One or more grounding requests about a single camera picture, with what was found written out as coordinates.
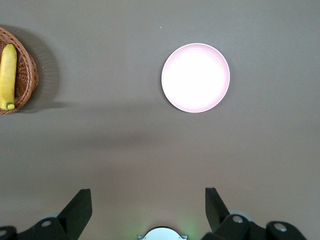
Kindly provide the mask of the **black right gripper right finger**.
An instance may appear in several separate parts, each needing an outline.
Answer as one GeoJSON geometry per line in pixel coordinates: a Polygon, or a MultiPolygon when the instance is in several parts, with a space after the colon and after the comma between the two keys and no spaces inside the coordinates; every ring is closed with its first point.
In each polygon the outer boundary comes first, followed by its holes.
{"type": "Polygon", "coordinates": [[[306,240],[290,223],[270,221],[261,227],[241,214],[231,214],[214,187],[205,189],[205,214],[211,231],[203,240],[306,240]]]}

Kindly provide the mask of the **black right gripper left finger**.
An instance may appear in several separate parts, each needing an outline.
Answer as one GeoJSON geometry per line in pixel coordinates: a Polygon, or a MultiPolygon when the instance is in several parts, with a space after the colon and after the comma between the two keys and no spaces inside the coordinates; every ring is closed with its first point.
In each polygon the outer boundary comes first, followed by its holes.
{"type": "Polygon", "coordinates": [[[90,189],[81,189],[56,216],[47,217],[18,233],[14,226],[1,226],[2,240],[77,240],[92,216],[90,189]]]}

